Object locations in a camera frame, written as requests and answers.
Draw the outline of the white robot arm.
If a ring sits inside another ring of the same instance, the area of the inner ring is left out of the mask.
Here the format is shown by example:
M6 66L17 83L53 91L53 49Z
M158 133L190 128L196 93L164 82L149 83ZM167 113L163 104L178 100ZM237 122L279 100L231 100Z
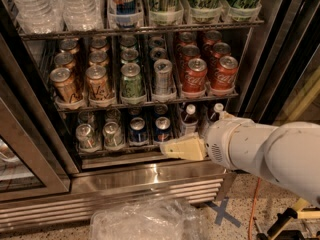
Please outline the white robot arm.
M287 189L314 206L320 201L320 126L291 122L258 124L227 112L200 137L196 133L160 145L170 158L206 157L230 170L243 170Z

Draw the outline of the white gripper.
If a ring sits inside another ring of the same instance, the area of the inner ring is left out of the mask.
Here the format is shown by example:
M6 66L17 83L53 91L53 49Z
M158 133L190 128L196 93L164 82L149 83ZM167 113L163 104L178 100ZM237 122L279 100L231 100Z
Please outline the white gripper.
M168 158L190 161L202 161L208 154L215 164L235 170L229 147L235 130L246 124L253 124L253 121L223 111L219 119L207 129L204 140L195 132L161 143L160 151Z

